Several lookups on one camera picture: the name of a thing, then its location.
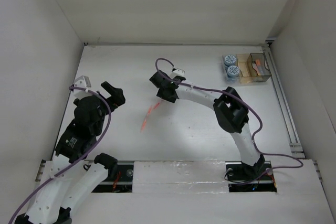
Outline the orange thin pen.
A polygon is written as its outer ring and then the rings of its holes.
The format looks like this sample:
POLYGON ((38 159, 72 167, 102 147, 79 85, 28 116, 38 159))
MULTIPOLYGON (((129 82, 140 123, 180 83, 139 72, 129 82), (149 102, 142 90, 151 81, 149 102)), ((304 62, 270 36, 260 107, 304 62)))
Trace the orange thin pen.
POLYGON ((144 130, 144 128, 145 128, 145 126, 146 126, 148 117, 149 117, 149 115, 151 114, 152 109, 153 109, 153 106, 151 105, 151 106, 149 107, 149 109, 148 109, 148 111, 147 111, 147 113, 146 113, 146 116, 145 116, 145 118, 144 118, 144 120, 143 120, 143 123, 142 123, 142 125, 141 125, 141 128, 140 128, 140 131, 141 131, 141 132, 144 130))

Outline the grey marker orange cap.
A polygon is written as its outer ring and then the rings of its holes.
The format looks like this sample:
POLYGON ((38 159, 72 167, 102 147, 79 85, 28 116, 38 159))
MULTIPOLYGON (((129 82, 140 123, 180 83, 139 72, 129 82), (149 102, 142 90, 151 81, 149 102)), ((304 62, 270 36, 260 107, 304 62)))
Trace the grey marker orange cap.
POLYGON ((260 60, 257 59, 257 60, 255 61, 255 64, 257 65, 257 67, 258 67, 258 69, 259 69, 259 73, 260 73, 260 75, 261 75, 261 76, 264 76, 265 74, 264 74, 263 67, 262 67, 262 65, 261 65, 260 60))

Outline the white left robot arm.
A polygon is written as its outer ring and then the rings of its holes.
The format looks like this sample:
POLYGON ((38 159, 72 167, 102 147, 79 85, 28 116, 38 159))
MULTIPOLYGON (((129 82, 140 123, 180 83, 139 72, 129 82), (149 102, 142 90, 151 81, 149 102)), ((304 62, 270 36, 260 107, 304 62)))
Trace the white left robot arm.
POLYGON ((112 112, 125 104, 123 90, 108 82, 101 87, 104 97, 89 84, 69 87, 76 99, 74 118, 61 135, 46 179, 21 203, 9 223, 71 223, 72 216, 88 195, 104 180, 118 173, 118 160, 106 153, 97 155, 84 176, 71 184, 85 165, 87 156, 105 136, 112 112))

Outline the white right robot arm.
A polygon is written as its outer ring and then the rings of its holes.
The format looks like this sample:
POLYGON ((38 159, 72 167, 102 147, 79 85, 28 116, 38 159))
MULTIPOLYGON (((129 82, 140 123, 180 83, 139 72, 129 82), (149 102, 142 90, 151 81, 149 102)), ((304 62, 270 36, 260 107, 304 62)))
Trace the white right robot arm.
POLYGON ((248 108, 237 91, 232 87, 215 90, 195 86, 176 69, 172 76, 159 70, 150 78, 150 82, 158 88, 156 96, 171 103, 177 99, 189 100, 212 109, 219 126, 234 139, 244 175, 250 179, 260 175, 265 158, 254 146, 248 125, 248 108))

